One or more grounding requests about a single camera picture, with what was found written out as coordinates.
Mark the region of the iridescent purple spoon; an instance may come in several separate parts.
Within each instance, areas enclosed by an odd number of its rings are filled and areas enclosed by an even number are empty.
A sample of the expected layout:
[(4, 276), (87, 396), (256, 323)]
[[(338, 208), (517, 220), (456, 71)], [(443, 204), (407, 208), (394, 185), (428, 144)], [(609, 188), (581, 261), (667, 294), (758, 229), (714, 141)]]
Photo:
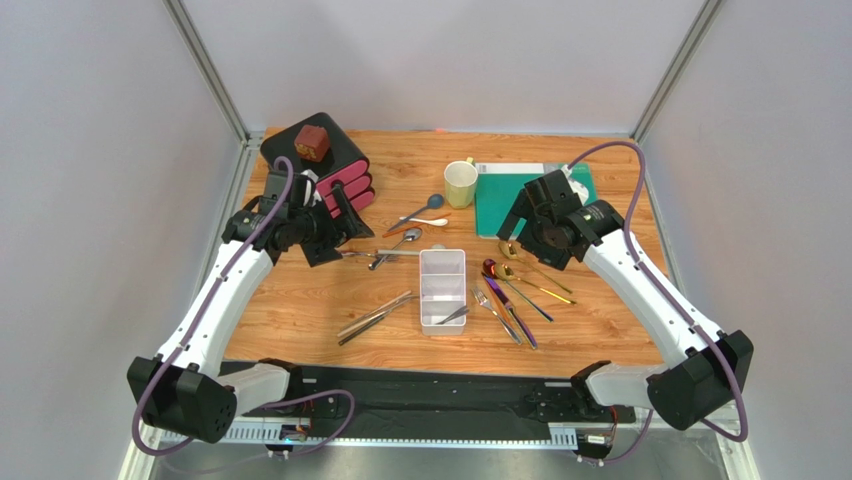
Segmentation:
[(487, 258), (482, 262), (482, 265), (484, 272), (488, 276), (502, 280), (511, 290), (513, 290), (525, 303), (527, 303), (531, 308), (533, 308), (540, 316), (546, 319), (549, 323), (554, 322), (554, 318), (551, 315), (549, 315), (545, 310), (543, 310), (536, 303), (534, 303), (528, 296), (526, 296), (523, 292), (516, 288), (505, 274), (501, 274), (497, 271), (497, 263), (495, 260)]

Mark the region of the iridescent purple knife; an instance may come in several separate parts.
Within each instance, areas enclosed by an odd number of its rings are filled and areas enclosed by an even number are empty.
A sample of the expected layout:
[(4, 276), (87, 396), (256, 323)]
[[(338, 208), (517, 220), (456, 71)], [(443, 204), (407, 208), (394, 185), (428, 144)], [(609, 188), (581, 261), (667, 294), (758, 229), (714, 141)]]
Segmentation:
[(500, 302), (500, 304), (503, 306), (504, 310), (505, 310), (505, 311), (509, 314), (509, 316), (510, 316), (510, 317), (511, 317), (511, 318), (515, 321), (515, 323), (518, 325), (518, 327), (519, 327), (519, 328), (520, 328), (520, 330), (521, 330), (521, 333), (523, 334), (524, 338), (527, 340), (527, 342), (529, 343), (529, 345), (531, 346), (531, 348), (532, 348), (533, 350), (536, 350), (536, 349), (538, 348), (538, 342), (537, 342), (537, 340), (535, 339), (534, 335), (532, 334), (532, 332), (531, 332), (531, 331), (530, 331), (530, 329), (528, 328), (527, 324), (526, 324), (526, 323), (525, 323), (525, 322), (521, 319), (521, 317), (517, 314), (517, 312), (516, 312), (516, 310), (515, 310), (515, 308), (514, 308), (514, 305), (513, 305), (513, 304), (512, 304), (512, 302), (509, 300), (509, 298), (507, 297), (507, 295), (505, 294), (505, 292), (504, 292), (504, 291), (503, 291), (503, 290), (499, 287), (499, 285), (498, 285), (497, 281), (496, 281), (495, 279), (493, 279), (493, 278), (489, 277), (489, 276), (488, 276), (487, 274), (485, 274), (485, 273), (483, 273), (483, 274), (482, 274), (482, 276), (483, 276), (483, 278), (485, 279), (485, 281), (487, 282), (487, 284), (489, 285), (489, 288), (491, 289), (491, 291), (492, 291), (492, 292), (496, 295), (496, 297), (498, 298), (498, 301), (499, 301), (499, 302)]

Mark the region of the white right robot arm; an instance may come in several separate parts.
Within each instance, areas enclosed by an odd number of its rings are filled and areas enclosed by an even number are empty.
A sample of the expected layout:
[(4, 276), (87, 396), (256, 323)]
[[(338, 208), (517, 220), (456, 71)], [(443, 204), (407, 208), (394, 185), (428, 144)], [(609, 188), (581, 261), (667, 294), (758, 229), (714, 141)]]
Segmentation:
[(540, 263), (558, 270), (570, 260), (604, 280), (640, 321), (662, 364), (620, 366), (600, 361), (572, 379), (600, 406), (655, 411), (670, 427), (687, 430), (742, 398), (754, 346), (701, 314), (641, 251), (626, 221), (607, 202), (583, 204), (562, 170), (524, 184), (498, 237), (514, 237)]

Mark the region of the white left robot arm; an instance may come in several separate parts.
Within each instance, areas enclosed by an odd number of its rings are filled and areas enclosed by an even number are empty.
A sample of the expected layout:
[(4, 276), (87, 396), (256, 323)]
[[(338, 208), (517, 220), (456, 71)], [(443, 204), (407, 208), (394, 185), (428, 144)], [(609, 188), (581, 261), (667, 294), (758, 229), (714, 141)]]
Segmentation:
[(236, 417), (302, 395), (300, 367), (262, 359), (230, 374), (224, 353), (249, 300), (291, 247), (316, 267), (341, 259), (347, 241), (371, 238), (342, 186), (328, 207), (305, 173), (275, 170), (265, 190), (226, 223), (214, 267), (189, 311), (150, 358), (135, 358), (127, 379), (137, 402), (133, 421), (216, 443)]

